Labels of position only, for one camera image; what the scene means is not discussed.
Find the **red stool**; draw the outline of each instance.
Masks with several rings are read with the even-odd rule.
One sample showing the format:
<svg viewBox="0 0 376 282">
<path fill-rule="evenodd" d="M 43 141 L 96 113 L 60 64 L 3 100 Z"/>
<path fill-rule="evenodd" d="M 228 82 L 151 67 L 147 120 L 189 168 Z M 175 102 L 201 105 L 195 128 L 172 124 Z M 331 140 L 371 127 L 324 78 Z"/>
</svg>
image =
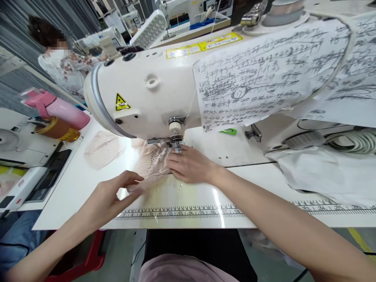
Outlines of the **red stool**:
<svg viewBox="0 0 376 282">
<path fill-rule="evenodd" d="M 106 231 L 99 230 L 95 232 L 89 253 L 83 264 L 72 267 L 62 274 L 48 276 L 46 282 L 70 282 L 90 271 L 100 269 L 105 262 L 106 257 L 106 254 L 99 255 L 99 250 L 105 233 Z"/>
</svg>

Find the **pink bottle cap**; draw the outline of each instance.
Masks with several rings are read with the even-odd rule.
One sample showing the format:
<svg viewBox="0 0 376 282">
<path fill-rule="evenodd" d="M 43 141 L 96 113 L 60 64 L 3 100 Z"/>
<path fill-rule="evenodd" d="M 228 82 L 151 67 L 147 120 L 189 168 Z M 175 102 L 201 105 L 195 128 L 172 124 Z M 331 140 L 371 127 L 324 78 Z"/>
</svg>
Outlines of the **pink bottle cap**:
<svg viewBox="0 0 376 282">
<path fill-rule="evenodd" d="M 22 96 L 28 97 L 23 102 L 32 108 L 36 108 L 43 119 L 49 117 L 46 107 L 51 105 L 56 100 L 56 96 L 54 96 L 52 93 L 43 89 L 38 90 L 35 88 L 28 92 L 24 92 Z"/>
</svg>

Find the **ruler markings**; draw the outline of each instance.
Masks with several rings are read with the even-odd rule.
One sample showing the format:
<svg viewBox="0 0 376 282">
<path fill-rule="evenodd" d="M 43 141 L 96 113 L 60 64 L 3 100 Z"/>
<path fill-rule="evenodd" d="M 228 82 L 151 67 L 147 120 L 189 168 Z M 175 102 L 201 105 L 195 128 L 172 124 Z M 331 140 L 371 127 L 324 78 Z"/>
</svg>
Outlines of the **ruler markings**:
<svg viewBox="0 0 376 282">
<path fill-rule="evenodd" d="M 337 204 L 332 200 L 302 200 L 290 203 L 311 215 L 364 215 L 375 214 L 376 205 L 372 207 Z M 115 220 L 149 220 L 149 219 L 210 219 L 221 217 L 245 217 L 234 204 L 170 206 L 158 208 L 131 208 L 124 210 Z"/>
</svg>

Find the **handwritten notes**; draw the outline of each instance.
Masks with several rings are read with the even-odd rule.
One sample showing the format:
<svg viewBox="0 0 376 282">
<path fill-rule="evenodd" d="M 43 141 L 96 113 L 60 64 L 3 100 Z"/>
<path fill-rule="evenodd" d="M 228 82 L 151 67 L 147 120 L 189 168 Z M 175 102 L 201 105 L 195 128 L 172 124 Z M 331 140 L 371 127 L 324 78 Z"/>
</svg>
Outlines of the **handwritten notes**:
<svg viewBox="0 0 376 282">
<path fill-rule="evenodd" d="M 324 92 L 285 114 L 299 119 L 331 121 L 376 127 L 376 15 L 353 19 L 358 27 L 356 43 L 346 64 Z M 344 46 L 346 38 L 335 37 Z M 330 74 L 317 80 L 325 81 Z"/>
<path fill-rule="evenodd" d="M 317 21 L 247 40 L 195 63 L 193 72 L 204 131 L 232 124 L 249 125 L 307 99 L 333 72 L 348 40 L 348 28 L 338 20 Z M 365 72 L 376 70 L 376 63 L 370 62 L 371 56 L 375 58 L 373 51 L 366 54 L 353 54 L 338 79 L 345 82 L 349 73 L 363 73 L 360 76 L 365 77 Z M 361 68 L 365 61 L 368 69 Z M 342 97 L 344 89 L 348 89 L 348 95 L 356 85 L 359 84 L 352 81 L 336 93 Z M 314 107 L 309 112 L 313 116 L 326 114 L 326 110 Z M 302 114 L 308 114 L 307 110 L 301 109 L 299 115 Z"/>
</svg>

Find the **face mask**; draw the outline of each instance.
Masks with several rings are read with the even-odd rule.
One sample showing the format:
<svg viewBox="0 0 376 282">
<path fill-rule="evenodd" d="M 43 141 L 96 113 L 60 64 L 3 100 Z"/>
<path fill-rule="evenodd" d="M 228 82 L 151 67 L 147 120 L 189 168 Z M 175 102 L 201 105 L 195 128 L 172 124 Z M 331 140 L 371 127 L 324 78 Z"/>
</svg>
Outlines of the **face mask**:
<svg viewBox="0 0 376 282">
<path fill-rule="evenodd" d="M 51 56 L 65 57 L 69 55 L 69 50 L 55 49 L 51 51 Z"/>
</svg>

